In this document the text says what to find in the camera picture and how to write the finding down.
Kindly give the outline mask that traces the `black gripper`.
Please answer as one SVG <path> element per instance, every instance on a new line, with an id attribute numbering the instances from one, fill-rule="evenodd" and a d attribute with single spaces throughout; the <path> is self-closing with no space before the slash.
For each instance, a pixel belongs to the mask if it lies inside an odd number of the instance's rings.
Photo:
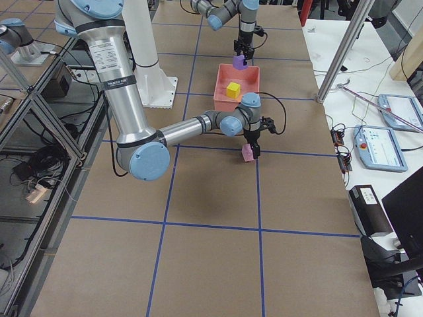
<path id="1" fill-rule="evenodd" d="M 252 38 L 254 32 L 245 32 L 239 30 L 238 37 L 234 40 L 235 56 L 242 54 L 242 65 L 247 65 L 247 59 L 252 59 L 254 55 L 254 48 L 252 47 Z"/>
<path id="2" fill-rule="evenodd" d="M 247 140 L 249 147 L 252 149 L 254 158 L 258 158 L 260 156 L 260 145 L 258 144 L 260 134 L 260 127 L 258 129 L 244 129 L 244 138 Z"/>

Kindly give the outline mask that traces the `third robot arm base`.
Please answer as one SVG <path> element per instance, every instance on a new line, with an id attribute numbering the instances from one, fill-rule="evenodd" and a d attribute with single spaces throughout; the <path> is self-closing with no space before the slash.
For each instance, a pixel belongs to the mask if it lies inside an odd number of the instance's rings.
<path id="1" fill-rule="evenodd" d="M 41 66 L 49 55 L 55 55 L 54 44 L 38 43 L 19 18 L 1 21 L 1 50 L 11 55 L 15 65 Z"/>

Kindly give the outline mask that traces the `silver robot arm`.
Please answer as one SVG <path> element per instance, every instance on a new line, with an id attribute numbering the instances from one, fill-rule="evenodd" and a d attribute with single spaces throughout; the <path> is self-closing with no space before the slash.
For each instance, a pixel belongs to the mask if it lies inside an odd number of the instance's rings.
<path id="1" fill-rule="evenodd" d="M 134 178 L 158 179 L 169 166 L 169 146 L 213 129 L 242 133 L 259 157 L 261 101 L 254 92 L 230 112 L 211 110 L 161 129 L 148 124 L 144 107 L 170 96 L 176 79 L 159 67 L 146 1 L 56 1 L 55 24 L 59 33 L 87 43 L 119 131 L 118 164 Z"/>
<path id="2" fill-rule="evenodd" d="M 259 0 L 224 1 L 222 6 L 217 7 L 211 1 L 190 1 L 190 6 L 195 13 L 206 17 L 209 26 L 219 30 L 233 17 L 239 18 L 238 38 L 234 40 L 233 60 L 234 67 L 238 70 L 247 68 L 248 60 L 253 58 L 255 49 L 252 46 L 252 38 L 256 30 L 256 16 L 259 9 Z"/>

